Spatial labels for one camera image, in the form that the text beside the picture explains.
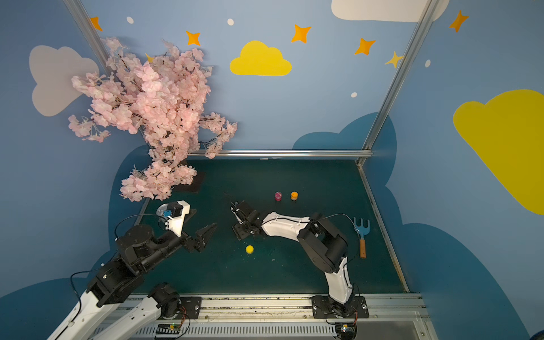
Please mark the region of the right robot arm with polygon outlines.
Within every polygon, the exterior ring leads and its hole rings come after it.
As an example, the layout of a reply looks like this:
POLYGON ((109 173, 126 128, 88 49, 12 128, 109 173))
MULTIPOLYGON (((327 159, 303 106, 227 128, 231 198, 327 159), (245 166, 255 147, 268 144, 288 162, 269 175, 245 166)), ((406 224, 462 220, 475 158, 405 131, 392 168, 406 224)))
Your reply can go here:
POLYGON ((310 217, 292 217, 270 212, 261 214, 247 202, 234 202, 231 212, 237 219, 233 226, 239 240, 265 235, 296 241, 310 261, 325 274, 329 299, 346 306, 354 297, 348 273, 347 237, 321 213, 310 217))

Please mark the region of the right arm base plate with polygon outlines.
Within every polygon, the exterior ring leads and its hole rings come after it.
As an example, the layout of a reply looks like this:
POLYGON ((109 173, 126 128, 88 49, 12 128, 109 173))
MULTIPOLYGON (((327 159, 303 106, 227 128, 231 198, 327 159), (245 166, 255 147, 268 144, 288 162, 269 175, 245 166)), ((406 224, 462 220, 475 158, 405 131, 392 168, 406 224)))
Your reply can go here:
POLYGON ((369 318, 368 305, 363 296, 353 294, 346 303, 341 304, 329 296, 311 297, 311 307, 315 319, 369 318))

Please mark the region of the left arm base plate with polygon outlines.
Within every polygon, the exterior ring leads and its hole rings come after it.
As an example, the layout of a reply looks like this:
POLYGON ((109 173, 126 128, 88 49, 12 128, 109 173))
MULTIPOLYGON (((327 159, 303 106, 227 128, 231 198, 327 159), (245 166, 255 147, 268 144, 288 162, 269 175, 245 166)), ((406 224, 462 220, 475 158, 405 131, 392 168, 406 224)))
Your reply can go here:
POLYGON ((198 319, 202 297, 182 296, 173 298, 161 308, 161 318, 165 320, 198 319))

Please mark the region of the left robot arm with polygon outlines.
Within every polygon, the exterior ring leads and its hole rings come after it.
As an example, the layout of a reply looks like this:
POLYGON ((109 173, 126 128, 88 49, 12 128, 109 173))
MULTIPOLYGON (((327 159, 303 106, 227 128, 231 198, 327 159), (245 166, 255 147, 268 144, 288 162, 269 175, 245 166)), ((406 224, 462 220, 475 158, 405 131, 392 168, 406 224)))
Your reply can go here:
MULTIPOLYGON (((77 305, 51 334, 51 339, 90 339, 103 321, 144 283, 145 276, 180 249, 202 252, 218 226, 205 226, 192 237, 184 223, 195 211, 185 201, 161 205, 156 217, 164 233, 156 236, 151 226, 137 224, 116 238, 117 252, 98 269, 77 305)), ((129 339, 137 330, 160 317, 180 313, 178 293, 167 283, 151 290, 128 314, 98 334, 98 339, 129 339)))

